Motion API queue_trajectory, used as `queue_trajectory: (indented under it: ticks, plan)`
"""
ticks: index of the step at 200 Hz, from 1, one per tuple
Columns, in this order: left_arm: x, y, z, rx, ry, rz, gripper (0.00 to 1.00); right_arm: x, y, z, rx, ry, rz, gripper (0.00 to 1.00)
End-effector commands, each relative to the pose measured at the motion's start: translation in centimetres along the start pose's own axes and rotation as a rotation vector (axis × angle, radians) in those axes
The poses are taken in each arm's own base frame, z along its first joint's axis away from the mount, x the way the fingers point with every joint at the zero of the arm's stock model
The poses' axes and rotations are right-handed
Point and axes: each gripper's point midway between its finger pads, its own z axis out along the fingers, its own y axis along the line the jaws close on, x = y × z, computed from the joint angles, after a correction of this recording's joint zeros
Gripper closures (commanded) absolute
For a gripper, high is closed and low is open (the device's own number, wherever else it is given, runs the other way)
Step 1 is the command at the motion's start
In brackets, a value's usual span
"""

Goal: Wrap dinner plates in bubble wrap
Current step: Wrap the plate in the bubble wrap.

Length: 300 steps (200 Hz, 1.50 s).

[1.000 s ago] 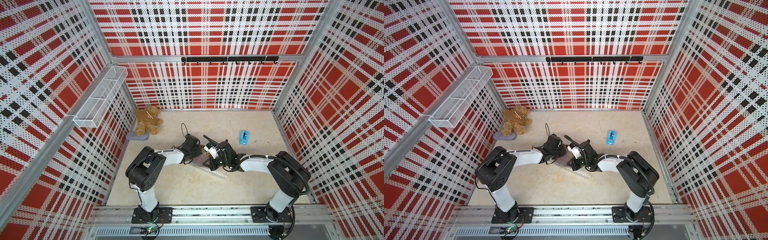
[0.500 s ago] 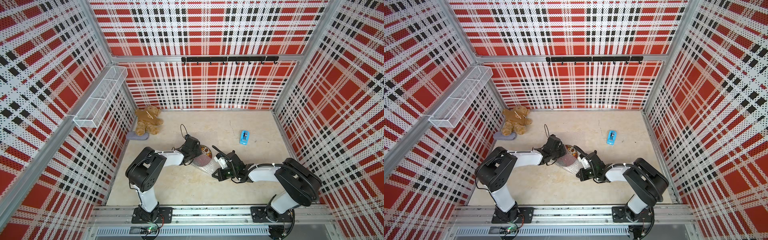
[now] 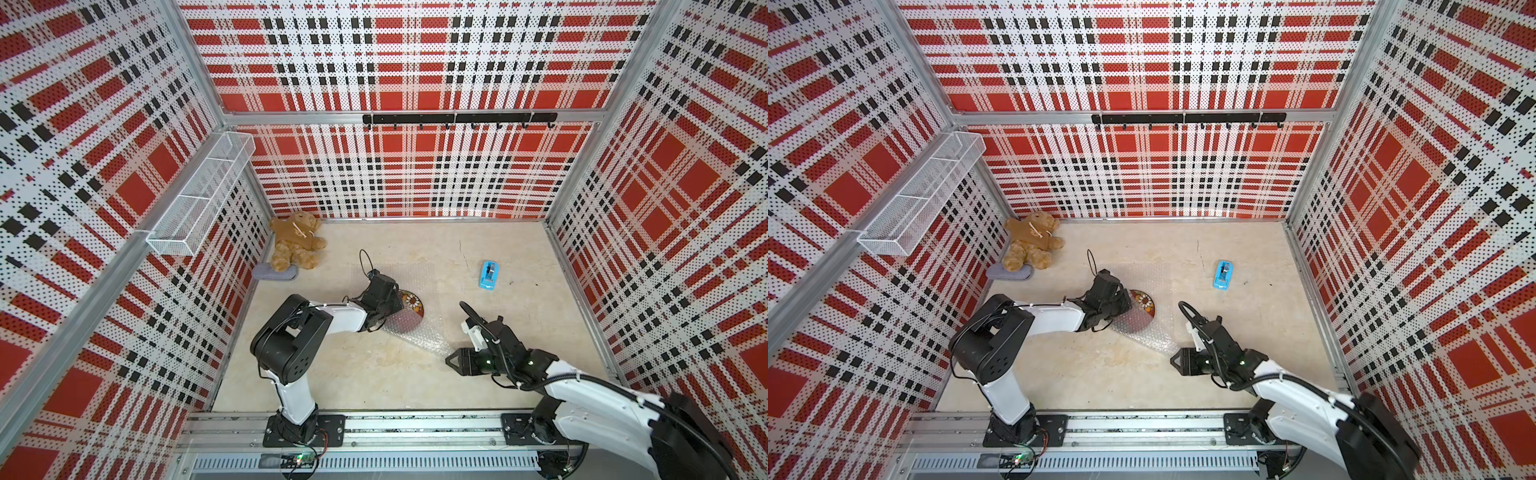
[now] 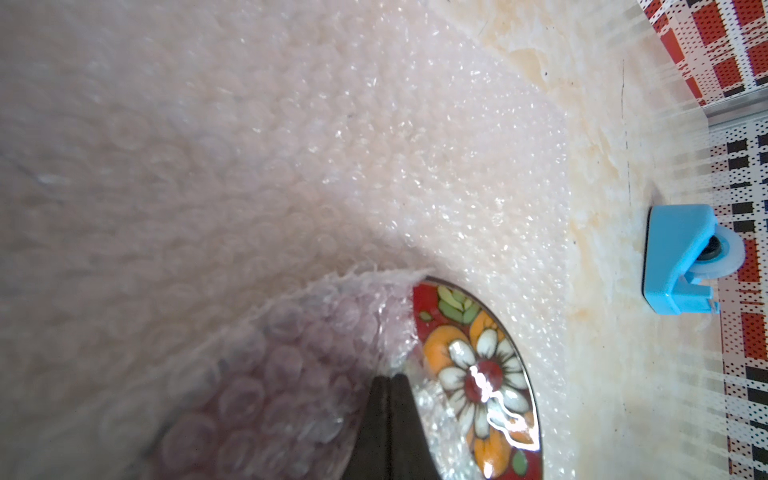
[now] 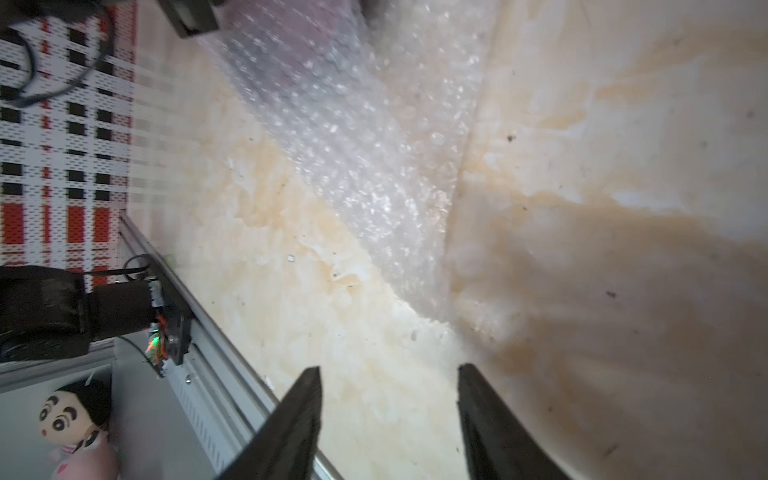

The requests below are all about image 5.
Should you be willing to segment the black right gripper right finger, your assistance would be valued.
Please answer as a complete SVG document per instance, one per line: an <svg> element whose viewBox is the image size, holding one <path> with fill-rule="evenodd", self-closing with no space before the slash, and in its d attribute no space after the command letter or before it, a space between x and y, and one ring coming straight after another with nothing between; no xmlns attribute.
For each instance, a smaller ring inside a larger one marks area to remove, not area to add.
<svg viewBox="0 0 768 480"><path fill-rule="evenodd" d="M566 479L471 363L458 368L458 411L471 479Z"/></svg>

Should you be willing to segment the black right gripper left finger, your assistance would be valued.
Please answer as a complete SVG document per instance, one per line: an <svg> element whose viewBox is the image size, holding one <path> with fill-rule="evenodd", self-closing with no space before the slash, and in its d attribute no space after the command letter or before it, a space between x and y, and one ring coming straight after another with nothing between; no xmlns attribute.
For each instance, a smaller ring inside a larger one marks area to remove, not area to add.
<svg viewBox="0 0 768 480"><path fill-rule="evenodd" d="M220 480L306 480L321 430L320 369L305 369Z"/></svg>

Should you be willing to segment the clear bubble wrap sheet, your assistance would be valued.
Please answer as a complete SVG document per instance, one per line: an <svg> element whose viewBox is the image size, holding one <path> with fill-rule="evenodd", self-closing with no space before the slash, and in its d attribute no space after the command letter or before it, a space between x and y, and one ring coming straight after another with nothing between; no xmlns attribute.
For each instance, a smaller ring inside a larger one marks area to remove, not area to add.
<svg viewBox="0 0 768 480"><path fill-rule="evenodd" d="M229 1L203 45L393 291L452 318L447 220L497 1Z"/></svg>

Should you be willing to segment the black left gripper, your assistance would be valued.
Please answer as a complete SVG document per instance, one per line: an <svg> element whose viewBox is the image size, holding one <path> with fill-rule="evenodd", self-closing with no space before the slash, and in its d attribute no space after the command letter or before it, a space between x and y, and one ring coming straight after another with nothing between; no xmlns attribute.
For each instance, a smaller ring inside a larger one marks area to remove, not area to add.
<svg viewBox="0 0 768 480"><path fill-rule="evenodd" d="M219 29L218 10L227 0L158 0L170 25L181 39Z"/></svg>

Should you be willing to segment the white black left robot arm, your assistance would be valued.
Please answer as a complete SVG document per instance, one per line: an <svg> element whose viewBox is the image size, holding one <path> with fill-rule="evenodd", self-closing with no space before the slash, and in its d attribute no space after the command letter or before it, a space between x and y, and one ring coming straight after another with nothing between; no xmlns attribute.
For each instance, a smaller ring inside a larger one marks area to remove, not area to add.
<svg viewBox="0 0 768 480"><path fill-rule="evenodd" d="M22 20L54 17L84 20L86 13L104 14L109 35L113 17L107 7L122 1L2 1L10 8L4 27ZM226 1L158 1L181 38L219 29L213 6ZM100 50L103 62L113 35ZM1 267L1 363L62 360L86 355L95 341L122 338L159 322L167 331L165 300L172 301L170 337L176 340L171 358L179 363L188 350L188 303L151 255L137 255L124 268L72 272L37 265ZM96 285L87 291L86 277L127 277L127 281Z"/></svg>

